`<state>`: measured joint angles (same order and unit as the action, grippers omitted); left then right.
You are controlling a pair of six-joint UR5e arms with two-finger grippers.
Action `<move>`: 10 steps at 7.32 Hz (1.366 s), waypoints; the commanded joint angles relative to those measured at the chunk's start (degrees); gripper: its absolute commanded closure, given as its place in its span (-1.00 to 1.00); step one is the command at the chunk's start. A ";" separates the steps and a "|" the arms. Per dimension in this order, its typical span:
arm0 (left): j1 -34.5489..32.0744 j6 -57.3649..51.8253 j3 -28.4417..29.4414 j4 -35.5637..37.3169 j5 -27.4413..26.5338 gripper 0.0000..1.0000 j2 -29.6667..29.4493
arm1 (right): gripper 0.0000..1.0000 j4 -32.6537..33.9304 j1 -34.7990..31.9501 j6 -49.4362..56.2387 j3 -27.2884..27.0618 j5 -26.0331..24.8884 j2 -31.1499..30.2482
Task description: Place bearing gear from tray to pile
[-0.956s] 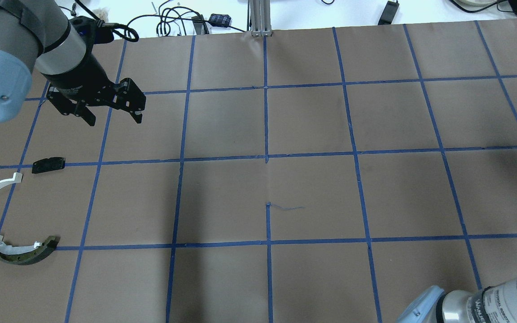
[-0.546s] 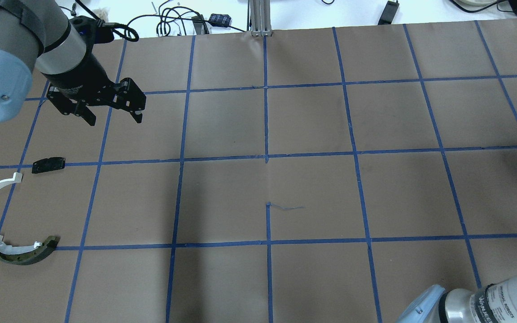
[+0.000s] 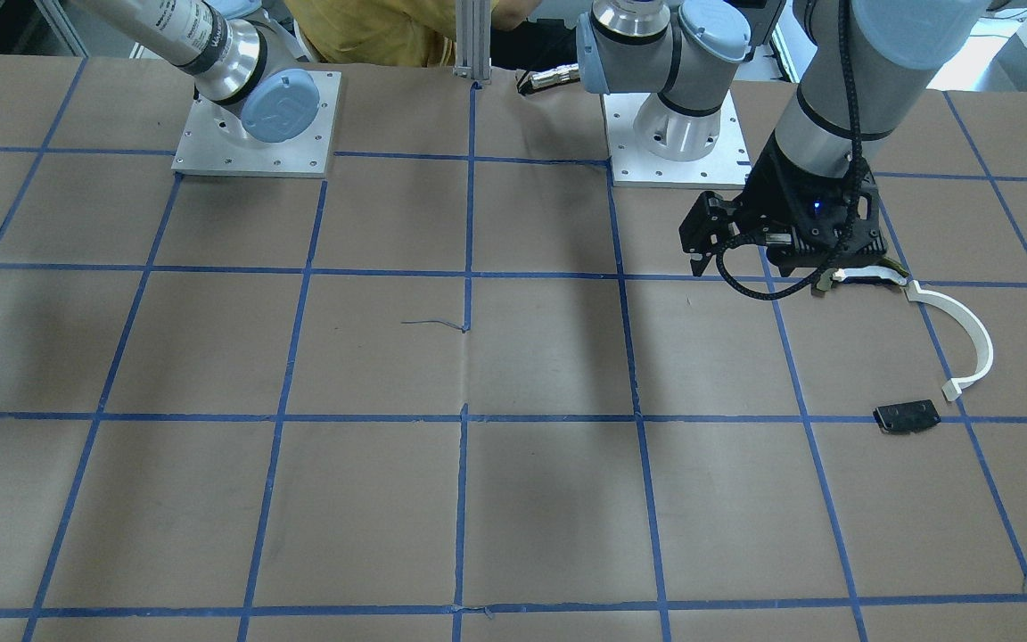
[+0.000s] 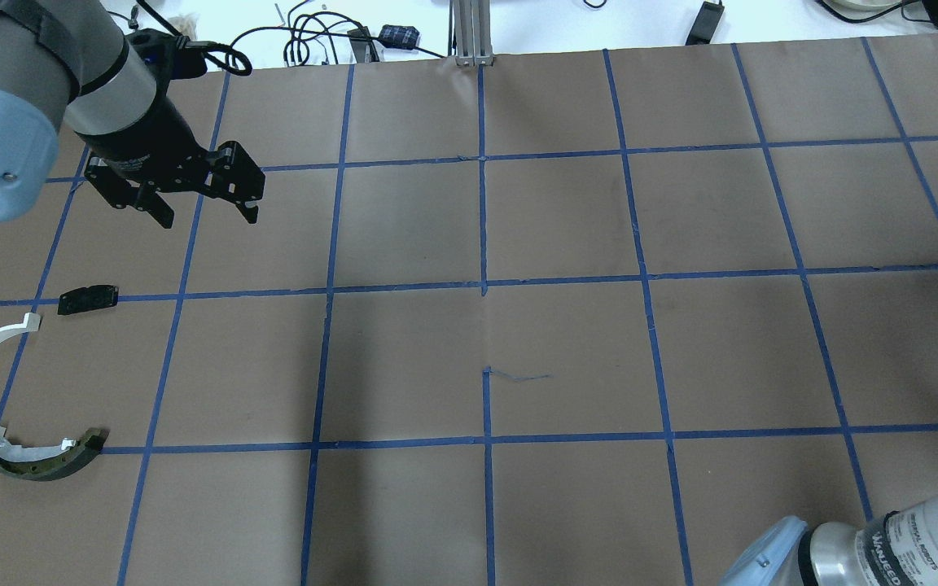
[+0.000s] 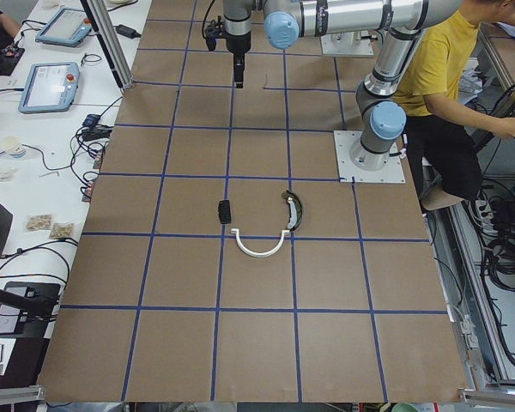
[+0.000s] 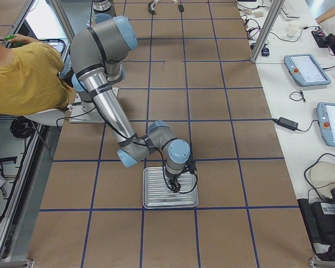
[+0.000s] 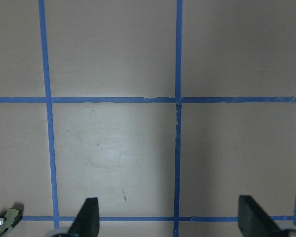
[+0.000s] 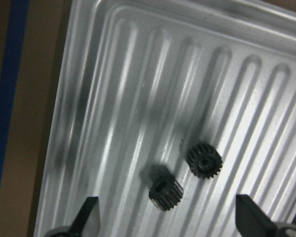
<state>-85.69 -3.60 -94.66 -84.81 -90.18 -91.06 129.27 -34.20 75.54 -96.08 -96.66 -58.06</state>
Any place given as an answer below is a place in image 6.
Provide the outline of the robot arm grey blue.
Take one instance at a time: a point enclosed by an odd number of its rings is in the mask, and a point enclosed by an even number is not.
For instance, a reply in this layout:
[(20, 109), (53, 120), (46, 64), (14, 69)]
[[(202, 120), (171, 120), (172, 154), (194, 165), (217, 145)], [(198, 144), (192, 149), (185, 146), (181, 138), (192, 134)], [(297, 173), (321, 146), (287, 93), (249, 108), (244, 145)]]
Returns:
[(115, 16), (115, 8), (113, 1), (109, 0), (93, 0), (92, 1), (92, 7), (95, 14), (97, 13), (106, 13), (110, 16)]
[(71, 43), (71, 63), (76, 79), (84, 84), (89, 101), (110, 127), (118, 145), (117, 155), (130, 167), (158, 151), (166, 159), (162, 177), (174, 193), (180, 192), (178, 178), (194, 173), (189, 144), (178, 139), (163, 121), (155, 121), (147, 134), (139, 136), (131, 127), (112, 86), (125, 77), (121, 61), (137, 47), (136, 34), (125, 16), (116, 16), (87, 27)]

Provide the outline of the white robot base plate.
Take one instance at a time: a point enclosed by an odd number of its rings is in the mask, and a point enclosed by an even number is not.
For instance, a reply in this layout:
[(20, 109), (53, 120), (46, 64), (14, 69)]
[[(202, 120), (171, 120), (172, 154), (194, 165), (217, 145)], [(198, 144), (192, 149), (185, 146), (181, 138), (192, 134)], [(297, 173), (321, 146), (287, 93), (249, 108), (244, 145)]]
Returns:
[(109, 99), (105, 95), (102, 99), (103, 101), (108, 101), (112, 108), (108, 111), (103, 111), (103, 117), (99, 114), (99, 110), (96, 109), (93, 102), (88, 102), (88, 96), (85, 91), (76, 93), (76, 101), (78, 104), (73, 105), (70, 115), (70, 123), (104, 123), (105, 120), (109, 121), (115, 127), (123, 121), (121, 115), (121, 108), (117, 108), (119, 101), (115, 104), (109, 102)]

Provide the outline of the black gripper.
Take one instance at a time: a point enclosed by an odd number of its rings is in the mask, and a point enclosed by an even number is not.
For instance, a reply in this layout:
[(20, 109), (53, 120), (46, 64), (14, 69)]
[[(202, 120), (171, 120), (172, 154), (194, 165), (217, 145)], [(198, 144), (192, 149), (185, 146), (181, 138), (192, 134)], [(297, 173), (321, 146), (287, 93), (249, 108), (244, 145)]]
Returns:
[(175, 192), (178, 193), (180, 191), (180, 183), (178, 182), (178, 178), (176, 176), (173, 176), (172, 178), (169, 179), (168, 182), (168, 188), (170, 191), (173, 192), (173, 189), (175, 189)]

